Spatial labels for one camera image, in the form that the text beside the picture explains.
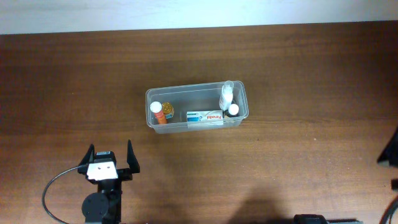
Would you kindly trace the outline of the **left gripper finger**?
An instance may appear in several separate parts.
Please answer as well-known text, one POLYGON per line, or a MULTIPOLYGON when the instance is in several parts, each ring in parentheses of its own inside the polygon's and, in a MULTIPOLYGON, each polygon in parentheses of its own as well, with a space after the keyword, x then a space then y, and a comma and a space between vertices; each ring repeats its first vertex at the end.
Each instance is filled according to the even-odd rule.
POLYGON ((93 161, 95 156, 95 146, 90 144, 86 154, 83 156, 83 159, 80 161, 79 165, 85 165, 93 161))
POLYGON ((129 165, 132 174, 140 173, 140 165, 134 154, 130 139, 127 141, 127 163, 129 165))

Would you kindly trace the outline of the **orange tube white cap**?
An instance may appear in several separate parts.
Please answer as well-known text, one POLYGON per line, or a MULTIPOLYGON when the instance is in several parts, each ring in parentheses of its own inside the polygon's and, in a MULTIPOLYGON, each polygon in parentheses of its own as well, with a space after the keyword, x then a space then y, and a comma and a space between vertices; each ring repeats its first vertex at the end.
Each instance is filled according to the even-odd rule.
POLYGON ((159 124, 166 124, 167 119, 162 110, 162 104, 159 101, 154 101, 150 104, 150 110, 154 113, 159 124))

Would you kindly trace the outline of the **small jar gold lid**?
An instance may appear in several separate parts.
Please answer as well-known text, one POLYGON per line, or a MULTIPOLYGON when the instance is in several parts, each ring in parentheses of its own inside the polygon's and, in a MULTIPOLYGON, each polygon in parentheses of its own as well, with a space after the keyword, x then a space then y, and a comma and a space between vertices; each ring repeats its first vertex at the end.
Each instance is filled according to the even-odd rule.
POLYGON ((162 111, 166 119, 171 119, 174 116, 174 108, 171 103, 165 102, 162 104, 162 111))

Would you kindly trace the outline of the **white green medicine box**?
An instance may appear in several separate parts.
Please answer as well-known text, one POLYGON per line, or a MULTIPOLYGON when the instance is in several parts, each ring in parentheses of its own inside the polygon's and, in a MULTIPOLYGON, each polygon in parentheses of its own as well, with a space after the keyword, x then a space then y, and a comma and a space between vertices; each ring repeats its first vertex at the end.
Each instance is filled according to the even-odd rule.
POLYGON ((209 126, 223 125, 223 111, 187 111, 187 124, 189 128, 206 128, 209 126))

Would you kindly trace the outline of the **clear plastic container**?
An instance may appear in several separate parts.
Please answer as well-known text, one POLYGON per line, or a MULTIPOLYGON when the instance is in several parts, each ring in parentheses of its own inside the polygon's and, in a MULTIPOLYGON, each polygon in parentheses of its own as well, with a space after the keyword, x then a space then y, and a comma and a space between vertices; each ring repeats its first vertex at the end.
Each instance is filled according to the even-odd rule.
POLYGON ((158 134, 239 126, 242 120, 249 116, 249 106, 243 82, 236 80, 233 83, 233 103, 239 106, 237 117, 225 118, 221 121, 188 122, 187 112, 189 111, 215 111, 220 109, 219 101, 224 82, 202 83, 147 90, 147 125, 158 134), (174 115, 167 120, 166 124, 159 124, 155 114, 150 110, 150 104, 154 101, 170 103, 173 106, 174 115))

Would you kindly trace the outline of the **dark bottle white cap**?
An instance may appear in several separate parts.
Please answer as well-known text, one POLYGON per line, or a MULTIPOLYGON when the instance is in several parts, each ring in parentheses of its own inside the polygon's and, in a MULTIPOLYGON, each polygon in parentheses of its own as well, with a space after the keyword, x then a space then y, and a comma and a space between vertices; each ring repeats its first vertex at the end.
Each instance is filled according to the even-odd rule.
POLYGON ((239 116, 239 106, 237 104, 231 104, 229 108, 224 111, 224 118, 235 118, 239 116))

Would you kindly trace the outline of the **white spray bottle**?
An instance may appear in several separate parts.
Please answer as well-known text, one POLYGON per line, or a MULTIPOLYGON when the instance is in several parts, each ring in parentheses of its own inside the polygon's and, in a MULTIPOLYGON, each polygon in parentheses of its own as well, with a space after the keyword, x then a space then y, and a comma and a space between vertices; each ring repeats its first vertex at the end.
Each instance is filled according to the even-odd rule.
POLYGON ((226 81, 222 86, 219 100, 219 106, 221 110, 226 111, 232 104, 233 90, 234 83, 232 81, 226 81))

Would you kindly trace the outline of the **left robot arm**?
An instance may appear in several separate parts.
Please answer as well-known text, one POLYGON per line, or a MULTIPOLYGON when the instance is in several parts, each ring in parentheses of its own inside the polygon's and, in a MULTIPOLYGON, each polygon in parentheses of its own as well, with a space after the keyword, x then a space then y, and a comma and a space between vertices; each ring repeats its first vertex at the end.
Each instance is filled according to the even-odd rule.
POLYGON ((95 193, 87 196, 81 206, 85 223, 120 223, 122 183, 131 181, 133 174, 140 173, 131 141, 127 142, 128 168, 118 169, 114 152, 95 152, 93 144, 79 163, 78 173, 97 186, 95 193))

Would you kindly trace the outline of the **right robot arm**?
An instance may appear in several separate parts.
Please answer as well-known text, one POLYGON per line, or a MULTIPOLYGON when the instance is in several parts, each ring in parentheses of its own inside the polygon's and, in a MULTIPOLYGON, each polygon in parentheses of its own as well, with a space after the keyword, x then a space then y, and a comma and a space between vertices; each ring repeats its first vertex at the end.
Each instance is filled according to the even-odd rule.
MULTIPOLYGON (((397 128, 388 140, 384 149, 376 160, 377 165, 381 167, 388 167, 397 170, 397 128)), ((397 196, 391 200, 383 211, 379 220, 380 224, 393 223, 397 218, 397 196)), ((363 224, 361 220, 355 219, 340 219, 328 220, 323 215, 316 214, 298 214, 293 217, 292 223, 294 224, 363 224)))

